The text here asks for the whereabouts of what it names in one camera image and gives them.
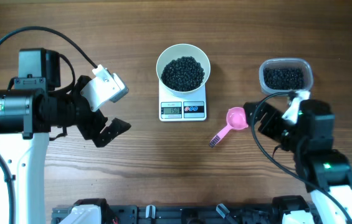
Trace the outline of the black beans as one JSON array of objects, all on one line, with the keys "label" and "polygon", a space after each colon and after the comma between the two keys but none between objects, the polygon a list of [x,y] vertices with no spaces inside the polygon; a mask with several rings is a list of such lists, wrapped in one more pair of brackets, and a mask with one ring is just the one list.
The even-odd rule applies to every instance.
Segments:
[{"label": "black beans", "polygon": [[204,69],[194,57],[181,57],[170,61],[161,74],[161,81],[175,91],[192,91],[200,87]]}]

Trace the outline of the pink plastic measuring scoop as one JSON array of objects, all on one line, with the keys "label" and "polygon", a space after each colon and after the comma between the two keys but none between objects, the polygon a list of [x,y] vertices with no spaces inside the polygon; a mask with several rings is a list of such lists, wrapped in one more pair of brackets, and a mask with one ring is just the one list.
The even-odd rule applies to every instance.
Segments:
[{"label": "pink plastic measuring scoop", "polygon": [[223,127],[209,142],[209,146],[213,148],[218,144],[231,130],[243,130],[248,128],[245,109],[241,107],[233,107],[228,110],[226,115],[226,126]]}]

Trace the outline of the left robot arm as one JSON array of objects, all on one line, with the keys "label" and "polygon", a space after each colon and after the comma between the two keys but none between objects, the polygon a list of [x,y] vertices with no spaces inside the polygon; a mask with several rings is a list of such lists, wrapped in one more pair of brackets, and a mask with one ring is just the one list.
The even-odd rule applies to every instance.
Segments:
[{"label": "left robot arm", "polygon": [[10,208],[16,223],[44,223],[44,164],[52,127],[76,126],[86,140],[105,147],[130,124],[109,120],[100,111],[106,102],[116,102],[128,93],[121,78],[99,65],[93,76],[73,77],[60,84],[64,56],[47,49],[22,49],[19,71],[5,90],[0,90],[0,168],[9,175],[4,183],[13,193],[4,193],[0,183],[0,222]]}]

